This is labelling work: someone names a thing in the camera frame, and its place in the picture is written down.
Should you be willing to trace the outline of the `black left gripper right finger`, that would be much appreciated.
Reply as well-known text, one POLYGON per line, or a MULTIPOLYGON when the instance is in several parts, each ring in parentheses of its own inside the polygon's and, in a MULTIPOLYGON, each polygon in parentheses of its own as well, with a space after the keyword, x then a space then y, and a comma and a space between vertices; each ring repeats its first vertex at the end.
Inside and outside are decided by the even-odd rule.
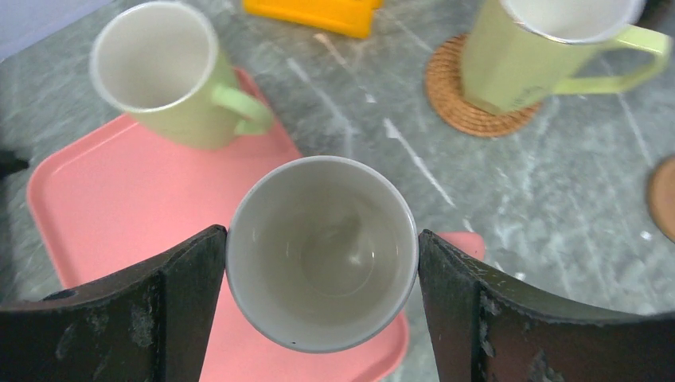
POLYGON ((671 381, 674 315, 591 306, 522 282, 434 232, 419 281, 441 381, 671 381))

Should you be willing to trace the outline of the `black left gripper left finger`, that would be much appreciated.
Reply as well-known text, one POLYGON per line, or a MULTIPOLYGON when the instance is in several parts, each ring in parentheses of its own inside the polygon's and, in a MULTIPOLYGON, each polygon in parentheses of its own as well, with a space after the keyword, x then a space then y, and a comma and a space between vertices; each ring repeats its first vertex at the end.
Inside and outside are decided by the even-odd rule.
POLYGON ((226 237, 213 225, 101 279, 3 306, 2 380, 199 380, 226 237))

